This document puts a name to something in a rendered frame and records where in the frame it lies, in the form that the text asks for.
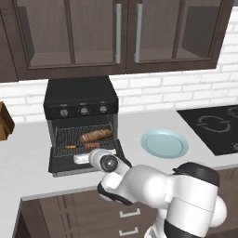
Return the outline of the black toaster oven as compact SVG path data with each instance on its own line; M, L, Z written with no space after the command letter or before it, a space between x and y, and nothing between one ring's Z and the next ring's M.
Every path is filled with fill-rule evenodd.
M107 112L99 111L102 105ZM99 142L117 139L118 97L108 76L49 79L43 106L52 147L80 145L83 134L101 129L113 136ZM80 113L84 107L88 114ZM63 109L69 112L66 117L60 115Z

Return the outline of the dark brown plain cupboard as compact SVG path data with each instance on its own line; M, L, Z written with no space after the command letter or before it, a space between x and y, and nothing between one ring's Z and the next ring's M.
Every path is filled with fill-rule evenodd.
M13 17L11 0L0 0L0 83L19 80L10 45Z

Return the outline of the dark brown drawer front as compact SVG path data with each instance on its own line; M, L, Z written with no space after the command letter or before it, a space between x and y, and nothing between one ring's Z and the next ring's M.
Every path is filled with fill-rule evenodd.
M139 228L139 233L128 236L119 236L119 231L133 231L135 227ZM144 234L151 227L150 224L137 221L124 221L114 224L105 224L102 226L90 226L89 228L79 229L71 232L67 238L144 238Z
M156 210L147 205L142 203L124 205L115 201L106 201L98 194L97 190L70 193L64 195L63 198L65 206L77 213L81 223L93 220L117 220L119 222L142 220L152 224L156 217ZM120 211L124 213L135 212L137 208L140 209L139 216L120 218Z

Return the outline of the brown wooden knife block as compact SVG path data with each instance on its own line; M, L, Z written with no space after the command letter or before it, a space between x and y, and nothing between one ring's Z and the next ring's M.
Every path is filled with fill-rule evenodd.
M13 133L15 123L10 116L7 107L3 101L0 101L0 141L7 140Z

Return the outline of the pale blue plate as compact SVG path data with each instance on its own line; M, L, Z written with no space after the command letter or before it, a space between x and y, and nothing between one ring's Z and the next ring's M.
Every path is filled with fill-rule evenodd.
M189 143L179 133L169 129L153 129L143 134L142 148L149 154L163 158L176 159L189 150Z

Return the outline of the dark brown lower cupboard door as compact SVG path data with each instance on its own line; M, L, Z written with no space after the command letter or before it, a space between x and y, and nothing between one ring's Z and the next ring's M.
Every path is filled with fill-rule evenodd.
M16 238L67 238L59 197L22 201Z

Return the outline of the dark glass cupboard door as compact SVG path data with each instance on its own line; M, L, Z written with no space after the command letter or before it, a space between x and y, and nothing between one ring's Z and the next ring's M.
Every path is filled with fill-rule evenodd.
M115 63L115 5L122 4L121 63ZM13 0L22 40L21 79L126 71L127 0Z
M234 0L128 0L126 71L214 69ZM143 4L139 63L134 61L137 4Z

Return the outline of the brown baguette bread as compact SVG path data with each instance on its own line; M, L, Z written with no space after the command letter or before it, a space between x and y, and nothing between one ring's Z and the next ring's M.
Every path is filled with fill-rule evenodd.
M112 136L112 131L109 129L101 129L86 133L80 137L81 142L94 142L101 139L107 139Z

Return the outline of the black toaster oven door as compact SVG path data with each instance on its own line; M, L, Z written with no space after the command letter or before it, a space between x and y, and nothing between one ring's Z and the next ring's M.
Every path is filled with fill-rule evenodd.
M99 144L100 149L112 152L125 164L132 166L125 158L119 139L110 140L109 142L100 141ZM54 177L94 172L96 171L96 168L94 168L90 163L78 165L73 161L73 156L75 154L89 154L91 151L82 150L81 148L65 149L65 146L52 147L50 150L48 172Z

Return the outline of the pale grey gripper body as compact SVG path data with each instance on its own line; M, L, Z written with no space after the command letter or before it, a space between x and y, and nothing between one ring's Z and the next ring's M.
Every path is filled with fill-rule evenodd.
M78 165L88 164L89 163L88 154L87 153L75 154L73 156L73 161Z

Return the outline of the kebab skewer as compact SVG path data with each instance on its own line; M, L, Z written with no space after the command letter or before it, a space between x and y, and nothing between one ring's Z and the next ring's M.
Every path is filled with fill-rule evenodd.
M82 150L91 151L100 147L98 142L85 142L83 145L67 145L65 149L77 149L81 148Z

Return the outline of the black hob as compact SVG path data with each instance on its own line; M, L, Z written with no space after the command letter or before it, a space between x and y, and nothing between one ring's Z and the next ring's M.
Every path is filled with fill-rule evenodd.
M238 153L238 104L179 110L178 114L215 156Z

